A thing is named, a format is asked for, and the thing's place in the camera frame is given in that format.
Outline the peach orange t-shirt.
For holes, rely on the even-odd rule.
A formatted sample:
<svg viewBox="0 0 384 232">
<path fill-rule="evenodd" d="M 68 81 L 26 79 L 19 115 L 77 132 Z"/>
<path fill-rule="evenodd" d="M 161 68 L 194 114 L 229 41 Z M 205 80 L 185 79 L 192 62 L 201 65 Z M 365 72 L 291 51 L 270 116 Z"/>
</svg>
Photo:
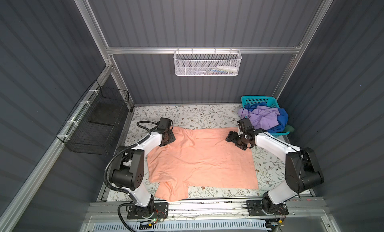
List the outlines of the peach orange t-shirt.
<svg viewBox="0 0 384 232">
<path fill-rule="evenodd" d="M 189 187 L 257 190 L 251 150 L 226 142 L 234 130 L 174 128 L 175 142 L 154 148 L 147 157 L 149 181 L 159 185 L 155 196 L 175 202 L 189 197 Z"/>
</svg>

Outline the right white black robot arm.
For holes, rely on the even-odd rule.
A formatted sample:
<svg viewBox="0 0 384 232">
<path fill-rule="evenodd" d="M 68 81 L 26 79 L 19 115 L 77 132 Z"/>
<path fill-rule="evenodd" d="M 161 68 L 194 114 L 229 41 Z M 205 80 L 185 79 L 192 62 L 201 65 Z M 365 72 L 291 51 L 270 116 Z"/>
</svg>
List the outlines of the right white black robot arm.
<svg viewBox="0 0 384 232">
<path fill-rule="evenodd" d="M 315 152 L 275 138 L 266 130 L 255 129 L 250 119 L 238 121 L 239 130 L 230 131 L 226 141 L 245 151 L 254 146 L 265 149 L 285 164 L 285 180 L 263 194 L 259 206 L 267 215 L 285 209 L 286 201 L 324 183 L 325 178 Z"/>
</svg>

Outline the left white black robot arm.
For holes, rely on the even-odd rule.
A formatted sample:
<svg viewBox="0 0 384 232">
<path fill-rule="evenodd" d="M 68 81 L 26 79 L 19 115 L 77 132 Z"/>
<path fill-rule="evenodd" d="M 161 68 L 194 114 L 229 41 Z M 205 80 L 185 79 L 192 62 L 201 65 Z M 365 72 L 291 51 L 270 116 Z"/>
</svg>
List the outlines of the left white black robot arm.
<svg viewBox="0 0 384 232">
<path fill-rule="evenodd" d="M 111 191 L 127 194 L 139 208 L 151 209 L 153 195 L 142 184 L 145 158 L 157 148 L 173 143 L 174 122 L 160 118 L 159 122 L 139 121 L 137 126 L 147 132 L 146 136 L 130 146 L 122 146 L 107 164 L 103 179 Z"/>
</svg>

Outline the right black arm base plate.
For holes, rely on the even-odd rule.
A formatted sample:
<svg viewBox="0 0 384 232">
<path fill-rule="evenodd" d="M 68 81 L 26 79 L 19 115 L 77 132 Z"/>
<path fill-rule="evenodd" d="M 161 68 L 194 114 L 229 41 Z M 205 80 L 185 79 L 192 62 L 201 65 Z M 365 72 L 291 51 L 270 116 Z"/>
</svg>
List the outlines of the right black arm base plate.
<svg viewBox="0 0 384 232">
<path fill-rule="evenodd" d="M 245 204 L 250 216 L 287 216 L 289 215 L 286 204 L 273 204 L 266 200 L 247 200 Z"/>
</svg>

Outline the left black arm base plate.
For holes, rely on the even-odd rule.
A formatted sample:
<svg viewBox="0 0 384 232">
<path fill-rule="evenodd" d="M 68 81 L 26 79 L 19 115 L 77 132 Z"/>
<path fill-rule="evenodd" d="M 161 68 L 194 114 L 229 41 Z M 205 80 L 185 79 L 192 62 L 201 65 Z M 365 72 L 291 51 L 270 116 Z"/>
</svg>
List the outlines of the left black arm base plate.
<svg viewBox="0 0 384 232">
<path fill-rule="evenodd" d="M 169 212 L 169 203 L 155 202 L 153 205 L 149 204 L 147 207 L 138 207 L 129 205 L 126 208 L 128 213 L 127 219 L 141 220 L 141 219 L 167 219 Z"/>
</svg>

